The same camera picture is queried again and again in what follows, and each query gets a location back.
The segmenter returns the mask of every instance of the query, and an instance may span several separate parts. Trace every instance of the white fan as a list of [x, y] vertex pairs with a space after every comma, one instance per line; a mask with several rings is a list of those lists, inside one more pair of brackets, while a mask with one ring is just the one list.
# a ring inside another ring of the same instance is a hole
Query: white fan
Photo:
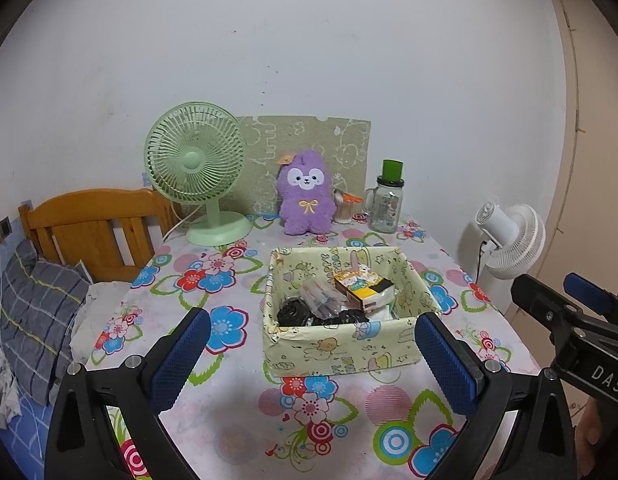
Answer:
[[546, 232], [538, 213], [527, 204], [504, 210], [487, 202], [476, 213], [475, 222], [490, 238], [485, 248], [485, 266], [500, 280], [511, 280], [527, 272], [542, 253]]

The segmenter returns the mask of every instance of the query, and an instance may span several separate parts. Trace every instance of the door frame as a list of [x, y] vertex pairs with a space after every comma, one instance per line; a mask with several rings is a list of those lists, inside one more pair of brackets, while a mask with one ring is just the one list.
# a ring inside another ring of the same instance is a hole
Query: door frame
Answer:
[[[537, 277], [542, 270], [547, 254], [553, 244], [562, 212], [564, 211], [571, 175], [573, 174], [576, 146], [578, 144], [578, 67], [576, 65], [573, 38], [571, 36], [571, 29], [569, 27], [566, 10], [564, 9], [563, 0], [551, 0], [551, 2], [553, 3], [553, 10], [558, 20], [558, 29], [560, 31], [560, 39], [562, 40], [562, 53], [564, 54], [564, 72], [567, 85], [566, 120], [558, 181], [555, 186], [551, 209], [549, 210], [549, 215], [545, 222], [547, 239], [540, 258], [529, 270], [529, 274], [535, 277]], [[506, 320], [511, 323], [517, 313], [518, 306], [511, 303], [505, 313]]]

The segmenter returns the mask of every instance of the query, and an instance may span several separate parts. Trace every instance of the blue textured pad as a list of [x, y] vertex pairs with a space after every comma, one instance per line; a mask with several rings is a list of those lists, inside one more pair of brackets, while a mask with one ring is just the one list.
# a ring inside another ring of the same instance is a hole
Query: blue textured pad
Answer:
[[415, 336], [418, 349], [431, 368], [451, 409], [459, 415], [472, 415], [477, 407], [475, 380], [444, 340], [444, 336], [427, 316], [418, 317]]
[[173, 407], [210, 335], [209, 313], [201, 310], [151, 378], [149, 403], [154, 413]]
[[585, 304], [600, 316], [614, 309], [614, 302], [607, 291], [585, 280], [575, 272], [567, 274], [563, 286], [564, 292]]

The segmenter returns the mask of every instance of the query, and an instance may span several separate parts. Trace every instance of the fan center cap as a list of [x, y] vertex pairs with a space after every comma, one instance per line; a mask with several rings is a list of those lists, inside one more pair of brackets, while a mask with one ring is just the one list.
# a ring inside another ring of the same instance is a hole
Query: fan center cap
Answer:
[[185, 171], [197, 171], [204, 166], [204, 154], [197, 148], [187, 148], [180, 157], [180, 163]]

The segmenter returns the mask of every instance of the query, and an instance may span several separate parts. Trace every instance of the glass jar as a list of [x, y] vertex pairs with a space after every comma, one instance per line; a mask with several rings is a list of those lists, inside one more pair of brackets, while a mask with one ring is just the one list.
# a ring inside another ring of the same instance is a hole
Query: glass jar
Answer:
[[402, 207], [403, 180], [377, 178], [378, 186], [367, 189], [363, 210], [368, 214], [369, 227], [373, 231], [391, 235], [398, 229]]

